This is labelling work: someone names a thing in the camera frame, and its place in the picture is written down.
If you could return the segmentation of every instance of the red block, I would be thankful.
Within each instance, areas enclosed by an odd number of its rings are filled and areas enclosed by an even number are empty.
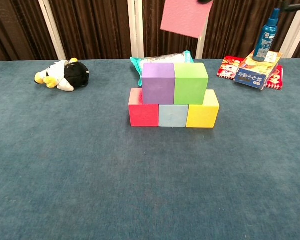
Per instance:
[[[159,105],[144,104],[142,88],[131,89],[129,114],[132,127],[159,126]]]

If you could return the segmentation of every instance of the plush toy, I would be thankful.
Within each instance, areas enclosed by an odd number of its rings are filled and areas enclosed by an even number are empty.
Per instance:
[[[46,84],[48,88],[72,92],[75,88],[85,87],[89,81],[89,70],[76,58],[61,60],[34,76],[37,84]]]

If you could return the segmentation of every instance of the plastic bag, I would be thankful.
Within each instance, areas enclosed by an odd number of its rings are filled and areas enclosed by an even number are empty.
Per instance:
[[[138,85],[142,86],[142,69],[145,63],[193,63],[194,60],[191,57],[190,51],[184,51],[182,53],[175,53],[170,55],[162,55],[156,57],[146,57],[146,58],[130,58],[132,64],[140,75]]]

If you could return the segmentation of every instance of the spray bottle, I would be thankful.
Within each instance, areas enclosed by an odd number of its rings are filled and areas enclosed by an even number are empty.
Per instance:
[[[257,62],[263,62],[270,50],[270,47],[277,34],[277,23],[279,20],[280,9],[275,8],[268,22],[262,28],[258,42],[256,44],[252,59]]]

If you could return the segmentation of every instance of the stacked blocks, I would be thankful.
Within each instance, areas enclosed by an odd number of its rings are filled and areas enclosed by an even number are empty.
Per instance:
[[[219,102],[207,89],[203,63],[145,63],[142,88],[132,88],[132,127],[214,128]]]

